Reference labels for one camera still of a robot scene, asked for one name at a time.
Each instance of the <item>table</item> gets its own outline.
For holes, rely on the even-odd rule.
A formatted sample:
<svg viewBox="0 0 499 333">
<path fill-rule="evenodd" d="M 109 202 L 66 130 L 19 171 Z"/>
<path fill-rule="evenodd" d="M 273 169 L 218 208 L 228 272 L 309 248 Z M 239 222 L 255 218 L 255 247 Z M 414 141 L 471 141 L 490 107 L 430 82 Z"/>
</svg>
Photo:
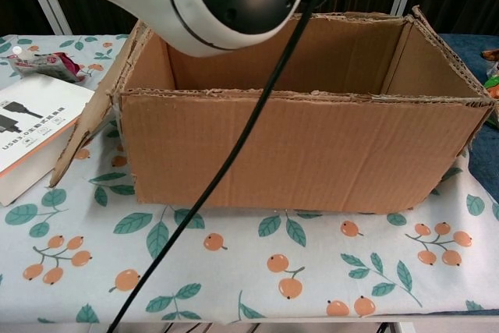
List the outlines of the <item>table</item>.
<svg viewBox="0 0 499 333">
<path fill-rule="evenodd" d="M 9 35 L 0 56 L 66 52 L 95 89 L 125 38 Z M 0 88 L 11 73 L 0 62 Z M 499 205 L 468 163 L 400 214 L 203 209 L 124 321 L 495 313 Z M 0 208 L 0 322 L 110 322 L 188 207 L 135 201 L 114 122 L 48 180 Z"/>
</svg>

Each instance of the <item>green leaf print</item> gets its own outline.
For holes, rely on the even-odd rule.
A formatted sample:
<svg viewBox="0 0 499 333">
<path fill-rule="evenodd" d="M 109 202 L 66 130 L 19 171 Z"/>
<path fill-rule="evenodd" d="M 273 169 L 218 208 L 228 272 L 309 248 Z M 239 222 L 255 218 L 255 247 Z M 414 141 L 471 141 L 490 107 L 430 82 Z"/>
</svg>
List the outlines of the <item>green leaf print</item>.
<svg viewBox="0 0 499 333">
<path fill-rule="evenodd" d="M 397 264 L 397 275 L 398 279 L 404 284 L 405 288 L 409 291 L 412 290 L 412 276 L 409 269 L 405 266 L 404 263 L 400 260 Z"/>
<path fill-rule="evenodd" d="M 165 310 L 173 298 L 171 296 L 159 296 L 157 298 L 152 299 L 146 307 L 147 312 L 159 312 Z"/>
<path fill-rule="evenodd" d="M 298 222 L 292 220 L 291 218 L 288 218 L 286 222 L 286 232 L 288 233 L 289 238 L 291 238 L 293 241 L 295 241 L 299 245 L 302 245 L 303 247 L 306 246 L 305 231 Z"/>
<path fill-rule="evenodd" d="M 52 320 L 47 320 L 47 319 L 44 319 L 43 317 L 39 317 L 37 319 L 37 321 L 40 323 L 40 324 L 55 324 L 55 321 L 52 321 Z"/>
<path fill-rule="evenodd" d="M 115 230 L 113 231 L 115 234 L 130 234 L 134 233 L 137 230 L 141 230 L 144 226 L 150 223 L 152 220 L 152 214 L 146 214 L 143 212 L 135 212 L 133 214 L 129 214 L 125 218 L 123 218 L 118 224 L 115 226 Z"/>
<path fill-rule="evenodd" d="M 126 173 L 111 172 L 111 173 L 106 173 L 105 175 L 99 175 L 98 177 L 94 177 L 93 179 L 90 179 L 89 182 L 112 181 L 113 179 L 121 179 L 122 177 L 125 176 Z"/>
<path fill-rule="evenodd" d="M 258 225 L 258 235 L 260 237 L 266 237 L 270 234 L 274 234 L 281 226 L 281 218 L 279 215 L 270 216 L 261 221 Z"/>
<path fill-rule="evenodd" d="M 176 317 L 177 317 L 177 313 L 176 313 L 176 312 L 171 312 L 171 313 L 169 313 L 169 314 L 164 315 L 161 319 L 162 319 L 162 320 L 166 320 L 166 321 L 172 321 L 172 320 L 174 320 Z"/>
<path fill-rule="evenodd" d="M 14 207 L 5 216 L 5 222 L 9 225 L 26 224 L 37 215 L 38 207 L 35 204 L 23 204 Z"/>
<path fill-rule="evenodd" d="M 76 315 L 76 322 L 98 324 L 99 319 L 92 309 L 92 306 L 90 304 L 86 304 L 85 306 L 81 307 L 81 310 Z"/>
<path fill-rule="evenodd" d="M 386 296 L 395 289 L 395 284 L 388 284 L 387 282 L 381 282 L 373 287 L 371 294 L 373 296 Z"/>
<path fill-rule="evenodd" d="M 247 318 L 247 319 L 264 319 L 265 316 L 256 312 L 255 310 L 253 310 L 252 308 L 249 308 L 247 305 L 245 304 L 240 304 L 239 305 L 239 308 L 241 309 L 242 311 L 242 314 Z"/>
<path fill-rule="evenodd" d="M 108 195 L 102 186 L 97 186 L 95 193 L 94 193 L 94 199 L 102 207 L 107 207 Z"/>
<path fill-rule="evenodd" d="M 299 218 L 310 219 L 310 218 L 319 218 L 320 216 L 322 216 L 322 214 L 316 211 L 297 211 L 296 216 L 298 216 Z"/>
<path fill-rule="evenodd" d="M 461 173 L 462 169 L 458 167 L 452 167 L 448 171 L 445 172 L 445 174 L 442 176 L 441 182 L 447 181 L 450 179 L 453 175 L 457 175 L 458 173 Z"/>
<path fill-rule="evenodd" d="M 175 298 L 188 299 L 195 296 L 201 290 L 201 284 L 188 284 L 181 288 L 176 294 Z"/>
<path fill-rule="evenodd" d="M 11 48 L 11 44 L 10 43 L 5 43 L 3 45 L 0 46 L 0 54 L 3 54 L 4 52 L 8 51 L 10 48 Z"/>
<path fill-rule="evenodd" d="M 119 195 L 133 195 L 135 194 L 135 189 L 133 188 L 132 185 L 114 185 L 114 186 L 109 186 L 109 189 L 113 193 L 119 194 Z"/>
<path fill-rule="evenodd" d="M 369 274 L 369 269 L 367 268 L 357 268 L 349 272 L 350 278 L 364 278 Z"/>
<path fill-rule="evenodd" d="M 383 274 L 383 262 L 381 261 L 381 258 L 377 253 L 371 254 L 371 263 L 373 263 L 373 266 L 378 272 Z"/>
<path fill-rule="evenodd" d="M 499 204 L 492 203 L 492 212 L 494 213 L 494 217 L 496 220 L 499 220 Z"/>
<path fill-rule="evenodd" d="M 108 134 L 106 134 L 107 138 L 119 138 L 119 131 L 117 129 L 113 129 Z"/>
<path fill-rule="evenodd" d="M 395 226 L 403 226 L 407 224 L 407 220 L 401 214 L 388 214 L 387 220 L 390 224 Z"/>
<path fill-rule="evenodd" d="M 342 259 L 347 264 L 353 265 L 355 267 L 365 267 L 364 263 L 358 257 L 354 257 L 353 255 L 343 253 Z"/>
<path fill-rule="evenodd" d="M 180 225 L 184 218 L 186 218 L 189 213 L 188 209 L 181 208 L 179 210 L 175 210 L 173 218 L 175 219 L 175 223 Z M 204 220 L 200 214 L 195 214 L 191 222 L 187 225 L 189 229 L 204 229 Z"/>
<path fill-rule="evenodd" d="M 64 189 L 53 189 L 45 193 L 44 197 L 41 198 L 41 204 L 45 207 L 54 207 L 63 204 L 65 199 L 66 193 Z"/>
<path fill-rule="evenodd" d="M 473 302 L 472 300 L 467 300 L 466 309 L 468 311 L 481 311 L 483 310 L 483 307 L 480 306 L 478 303 Z"/>
<path fill-rule="evenodd" d="M 466 206 L 468 206 L 468 212 L 470 214 L 473 216 L 480 216 L 485 208 L 485 203 L 482 198 L 468 194 L 466 197 Z"/>
<path fill-rule="evenodd" d="M 186 319 L 201 320 L 201 316 L 198 314 L 195 314 L 193 311 L 179 311 L 179 314 L 181 314 Z"/>
<path fill-rule="evenodd" d="M 39 222 L 30 229 L 30 236 L 34 238 L 41 238 L 45 236 L 50 230 L 50 225 L 46 222 Z"/>
<path fill-rule="evenodd" d="M 61 43 L 61 44 L 59 45 L 59 47 L 60 47 L 60 48 L 63 48 L 63 47 L 68 47 L 68 46 L 70 46 L 70 45 L 71 45 L 71 44 L 73 44 L 73 43 L 75 43 L 75 40 L 74 40 L 74 39 L 69 40 L 69 41 L 66 41 L 66 42 L 64 42 L 64 43 Z"/>
<path fill-rule="evenodd" d="M 147 235 L 146 243 L 147 249 L 149 250 L 149 254 L 153 259 L 159 255 L 169 237 L 168 228 L 162 221 L 158 222 L 153 228 L 149 231 Z"/>
</svg>

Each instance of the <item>cardboard box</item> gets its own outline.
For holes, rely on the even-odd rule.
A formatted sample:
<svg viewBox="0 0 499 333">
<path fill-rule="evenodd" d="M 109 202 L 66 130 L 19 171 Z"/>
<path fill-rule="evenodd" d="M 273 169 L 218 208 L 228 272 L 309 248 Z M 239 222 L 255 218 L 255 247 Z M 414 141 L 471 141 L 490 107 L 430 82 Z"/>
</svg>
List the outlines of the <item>cardboard box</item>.
<svg viewBox="0 0 499 333">
<path fill-rule="evenodd" d="M 207 205 L 388 213 L 424 200 L 494 101 L 413 12 L 316 15 Z M 213 58 L 183 55 L 138 23 L 52 183 L 112 103 L 139 202 L 192 204 L 231 150 L 296 22 Z"/>
<path fill-rule="evenodd" d="M 0 203 L 49 173 L 93 91 L 33 74 L 0 90 Z"/>
</svg>

